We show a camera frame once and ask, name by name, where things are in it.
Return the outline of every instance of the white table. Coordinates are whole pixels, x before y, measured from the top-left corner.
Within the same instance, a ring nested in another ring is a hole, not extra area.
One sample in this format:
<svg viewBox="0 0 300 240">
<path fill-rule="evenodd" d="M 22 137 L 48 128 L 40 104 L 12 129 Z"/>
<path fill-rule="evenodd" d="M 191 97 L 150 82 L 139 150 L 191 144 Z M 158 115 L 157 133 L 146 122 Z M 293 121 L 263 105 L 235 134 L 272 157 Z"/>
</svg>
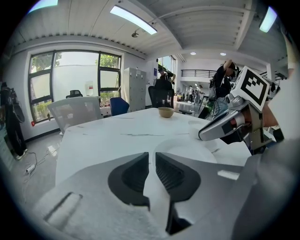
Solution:
<svg viewBox="0 0 300 240">
<path fill-rule="evenodd" d="M 59 149 L 56 185 L 87 166 L 135 153 L 152 153 L 161 142 L 168 139 L 191 141 L 189 120 L 199 121 L 203 126 L 209 122 L 176 112 L 171 118 L 165 119 L 159 116 L 158 109 L 150 108 L 69 127 Z M 196 139 L 193 141 L 197 144 L 200 142 Z M 231 150 L 233 146 L 216 139 L 213 140 L 215 149 L 212 151 L 228 148 L 227 154 L 230 156 L 224 163 L 243 165 L 250 153 L 243 142 L 238 144 L 244 147 L 239 147 L 236 150 L 239 152 L 236 152 Z M 230 160 L 237 155 L 244 157 L 241 163 Z"/>
</svg>

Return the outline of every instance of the wooden bowl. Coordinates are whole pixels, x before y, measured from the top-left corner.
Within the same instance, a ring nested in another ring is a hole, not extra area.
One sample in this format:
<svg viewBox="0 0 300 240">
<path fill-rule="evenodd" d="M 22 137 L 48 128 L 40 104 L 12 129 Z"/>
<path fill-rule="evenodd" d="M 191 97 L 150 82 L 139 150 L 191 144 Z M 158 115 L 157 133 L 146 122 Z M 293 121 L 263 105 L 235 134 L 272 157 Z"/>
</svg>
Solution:
<svg viewBox="0 0 300 240">
<path fill-rule="evenodd" d="M 170 107 L 159 107 L 158 112 L 163 118 L 170 118 L 174 114 L 174 109 Z"/>
</svg>

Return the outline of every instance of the fluorescent light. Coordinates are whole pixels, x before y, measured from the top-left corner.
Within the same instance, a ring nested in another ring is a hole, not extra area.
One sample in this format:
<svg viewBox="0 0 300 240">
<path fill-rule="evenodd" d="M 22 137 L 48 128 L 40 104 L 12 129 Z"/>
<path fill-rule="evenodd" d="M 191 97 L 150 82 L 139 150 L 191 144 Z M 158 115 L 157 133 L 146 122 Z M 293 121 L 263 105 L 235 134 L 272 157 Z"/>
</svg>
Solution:
<svg viewBox="0 0 300 240">
<path fill-rule="evenodd" d="M 28 13 L 40 8 L 56 6 L 57 4 L 58 4 L 58 0 L 40 0 L 32 7 L 32 9 L 29 10 Z"/>
<path fill-rule="evenodd" d="M 269 7 L 266 16 L 264 17 L 262 24 L 259 26 L 259 29 L 263 32 L 268 32 L 275 22 L 277 14 L 275 11 Z"/>
<path fill-rule="evenodd" d="M 151 35 L 157 33 L 157 31 L 150 24 L 145 22 L 142 18 L 134 15 L 133 13 L 128 12 L 127 10 L 119 6 L 114 6 L 111 10 L 111 13 L 120 16 L 122 18 L 125 18 L 126 20 L 138 25 L 140 28 L 149 32 Z"/>
</svg>

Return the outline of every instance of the gray metal cabinet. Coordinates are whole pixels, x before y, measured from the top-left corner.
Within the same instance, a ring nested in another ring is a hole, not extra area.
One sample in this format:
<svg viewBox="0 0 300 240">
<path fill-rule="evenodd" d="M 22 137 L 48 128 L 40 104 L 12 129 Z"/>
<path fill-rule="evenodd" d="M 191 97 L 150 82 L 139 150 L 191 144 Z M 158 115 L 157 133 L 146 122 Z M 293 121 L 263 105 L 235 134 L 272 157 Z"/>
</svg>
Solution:
<svg viewBox="0 0 300 240">
<path fill-rule="evenodd" d="M 146 73 L 134 68 L 126 68 L 123 73 L 123 91 L 129 103 L 129 111 L 145 109 Z"/>
</svg>

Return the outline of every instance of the chair backrest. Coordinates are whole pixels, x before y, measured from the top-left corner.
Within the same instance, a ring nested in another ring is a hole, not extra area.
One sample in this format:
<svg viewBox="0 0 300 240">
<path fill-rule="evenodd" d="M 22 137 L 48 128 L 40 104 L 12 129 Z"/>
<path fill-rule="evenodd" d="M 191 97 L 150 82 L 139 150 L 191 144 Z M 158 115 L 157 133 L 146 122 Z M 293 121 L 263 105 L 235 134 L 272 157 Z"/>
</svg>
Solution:
<svg viewBox="0 0 300 240">
<path fill-rule="evenodd" d="M 125 114 L 129 109 L 129 104 L 121 97 L 112 97 L 110 99 L 112 116 Z"/>
<path fill-rule="evenodd" d="M 174 108 L 174 90 L 164 90 L 164 89 L 157 89 L 153 86 L 148 88 L 149 96 L 151 99 L 152 107 L 171 107 Z"/>
<path fill-rule="evenodd" d="M 70 126 L 103 118 L 97 97 L 71 97 L 48 105 L 62 133 Z"/>
<path fill-rule="evenodd" d="M 83 97 L 79 90 L 71 90 L 70 95 L 66 96 L 66 98 L 75 98 L 75 97 Z"/>
</svg>

